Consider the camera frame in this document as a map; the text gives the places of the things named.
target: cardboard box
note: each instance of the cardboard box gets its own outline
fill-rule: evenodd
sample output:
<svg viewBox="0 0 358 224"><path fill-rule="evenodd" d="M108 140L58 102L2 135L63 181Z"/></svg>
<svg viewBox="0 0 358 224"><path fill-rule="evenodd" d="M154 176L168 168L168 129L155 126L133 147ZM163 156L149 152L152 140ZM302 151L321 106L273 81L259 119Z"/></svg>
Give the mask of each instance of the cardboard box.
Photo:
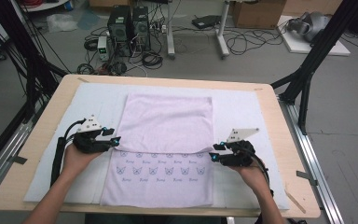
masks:
<svg viewBox="0 0 358 224"><path fill-rule="evenodd" d="M275 29L286 0L260 0L256 4L236 3L233 12L238 28Z"/></svg>
<svg viewBox="0 0 358 224"><path fill-rule="evenodd" d="M89 0L91 7L112 7L114 5L132 5L131 0Z"/></svg>
<svg viewBox="0 0 358 224"><path fill-rule="evenodd" d="M301 16L304 12L322 12L334 15L342 0L287 0L283 9L283 15Z"/></svg>

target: floor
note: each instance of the floor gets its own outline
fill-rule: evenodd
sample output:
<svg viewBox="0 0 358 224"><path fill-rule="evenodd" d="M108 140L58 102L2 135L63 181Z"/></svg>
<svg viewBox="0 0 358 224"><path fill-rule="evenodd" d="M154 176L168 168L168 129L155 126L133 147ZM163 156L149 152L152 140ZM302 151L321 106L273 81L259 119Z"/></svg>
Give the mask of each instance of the floor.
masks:
<svg viewBox="0 0 358 224"><path fill-rule="evenodd" d="M191 27L193 14L185 14L188 8L183 7L179 8L172 21ZM214 5L211 10L217 8L219 6ZM44 26L43 19L54 13L73 15L74 20L79 22L80 28L72 32L45 33L45 38L69 70L75 71L84 62L84 37L92 30L105 26L107 19L97 17L86 7L71 12L55 8L36 13L33 18L37 24ZM231 20L228 20L227 26L232 26ZM177 50L175 60L167 57L164 46L161 68L145 70L147 74L141 69L132 69L126 76L272 83L296 71L307 56L289 53L286 46L280 44L264 45L243 55L231 54L221 60L211 32L183 31L175 33L174 38ZM358 39L349 40L358 45ZM310 90L307 131L344 222L358 223L358 47L344 39L341 42L351 56L328 56L316 71ZM243 43L236 48L243 48ZM46 44L44 49L50 62L62 66ZM279 88L276 93L283 91L284 88ZM21 83L11 61L0 61L0 133L24 102ZM0 212L0 223L20 223L26 216L27 213L23 212ZM83 215L61 214L57 223L69 221L83 223ZM324 215L307 221L328 223ZM237 217L236 223L254 223L254 220Z"/></svg>

